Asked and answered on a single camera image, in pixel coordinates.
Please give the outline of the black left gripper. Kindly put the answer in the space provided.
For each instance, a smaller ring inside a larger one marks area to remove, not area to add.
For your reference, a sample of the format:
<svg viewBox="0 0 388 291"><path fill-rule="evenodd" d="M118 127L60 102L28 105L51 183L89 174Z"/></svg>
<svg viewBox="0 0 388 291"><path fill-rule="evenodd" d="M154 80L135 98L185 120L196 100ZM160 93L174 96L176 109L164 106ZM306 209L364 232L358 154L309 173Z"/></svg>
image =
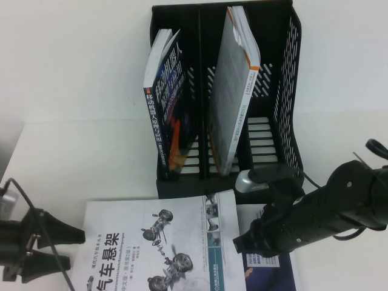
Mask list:
<svg viewBox="0 0 388 291"><path fill-rule="evenodd" d="M70 245L85 243L85 232L70 226L49 212L42 212L39 226L40 238L38 247L49 247L49 240L53 245ZM32 250L35 241L37 222L31 210L21 221L1 221L1 266L2 279L14 281L18 276L23 281L32 281L37 275L70 270L70 258Z"/></svg>

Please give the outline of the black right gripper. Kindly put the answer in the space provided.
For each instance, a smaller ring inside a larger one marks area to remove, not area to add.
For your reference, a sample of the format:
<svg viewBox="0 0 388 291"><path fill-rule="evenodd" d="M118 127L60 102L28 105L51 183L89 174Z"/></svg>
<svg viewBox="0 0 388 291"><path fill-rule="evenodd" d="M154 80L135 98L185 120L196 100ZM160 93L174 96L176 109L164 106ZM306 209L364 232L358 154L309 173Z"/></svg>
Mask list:
<svg viewBox="0 0 388 291"><path fill-rule="evenodd" d="M261 224L233 239L237 253L266 258L290 253L312 243L311 195L294 197L279 194L264 207Z"/></svg>

